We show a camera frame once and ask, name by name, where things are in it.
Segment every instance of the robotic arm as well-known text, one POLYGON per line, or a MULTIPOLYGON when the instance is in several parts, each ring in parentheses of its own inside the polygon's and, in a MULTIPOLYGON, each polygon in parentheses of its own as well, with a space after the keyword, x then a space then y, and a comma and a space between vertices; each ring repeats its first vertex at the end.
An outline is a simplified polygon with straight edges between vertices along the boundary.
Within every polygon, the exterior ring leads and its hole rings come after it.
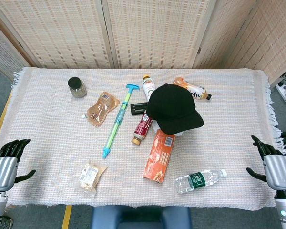
POLYGON ((32 170, 27 175, 17 177, 18 163, 29 139, 15 140, 5 144, 0 150, 0 224, 8 197, 5 192, 10 190, 14 183, 31 178, 36 170, 32 170))
POLYGON ((257 137, 251 137, 262 158, 265 175, 257 174, 250 168, 246 168, 247 172, 254 178, 267 182, 276 191, 276 209, 282 228, 286 229, 286 156, 273 146, 262 143, 257 137))

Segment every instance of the glass jar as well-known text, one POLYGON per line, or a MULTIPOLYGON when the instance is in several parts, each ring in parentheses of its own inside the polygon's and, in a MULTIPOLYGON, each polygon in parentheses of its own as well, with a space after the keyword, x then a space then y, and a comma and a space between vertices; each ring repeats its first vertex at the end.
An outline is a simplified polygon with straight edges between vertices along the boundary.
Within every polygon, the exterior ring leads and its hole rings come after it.
POLYGON ((68 81, 68 85, 72 95, 75 98, 82 98, 87 94, 84 83, 78 77, 72 77, 68 81))

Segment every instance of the gray floor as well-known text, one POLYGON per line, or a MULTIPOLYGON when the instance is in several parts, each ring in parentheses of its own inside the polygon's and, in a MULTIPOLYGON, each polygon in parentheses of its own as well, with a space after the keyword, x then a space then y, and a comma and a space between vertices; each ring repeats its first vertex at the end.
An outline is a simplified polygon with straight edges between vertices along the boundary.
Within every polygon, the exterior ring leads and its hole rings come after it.
MULTIPOLYGON (((10 94, 10 81, 0 76, 0 115, 10 94)), ((279 128, 286 132, 286 104, 276 90, 271 95, 279 128)), ((14 229, 61 228, 65 206, 17 206, 6 209, 6 215, 14 219, 14 229)), ((194 229, 280 229, 275 208, 259 211, 245 211, 233 208, 192 208, 194 229)), ((88 229, 92 207, 76 205, 72 207, 69 228, 88 229)))

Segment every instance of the green bottle label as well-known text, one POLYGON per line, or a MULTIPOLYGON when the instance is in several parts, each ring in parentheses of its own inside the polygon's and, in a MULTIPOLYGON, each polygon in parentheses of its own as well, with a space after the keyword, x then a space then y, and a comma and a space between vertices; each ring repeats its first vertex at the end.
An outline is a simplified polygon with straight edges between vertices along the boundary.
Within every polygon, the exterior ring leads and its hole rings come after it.
POLYGON ((194 189, 205 186, 204 176, 202 176, 201 172, 191 174, 190 178, 191 178, 194 189))

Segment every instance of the cap brim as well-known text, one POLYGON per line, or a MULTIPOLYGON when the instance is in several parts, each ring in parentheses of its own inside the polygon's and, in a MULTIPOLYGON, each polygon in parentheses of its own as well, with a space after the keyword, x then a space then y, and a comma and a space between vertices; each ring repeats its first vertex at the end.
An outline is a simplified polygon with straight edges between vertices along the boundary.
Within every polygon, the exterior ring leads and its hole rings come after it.
POLYGON ((167 135, 174 135, 176 133, 202 127, 204 121, 197 111, 174 120, 157 120, 160 129, 167 135))

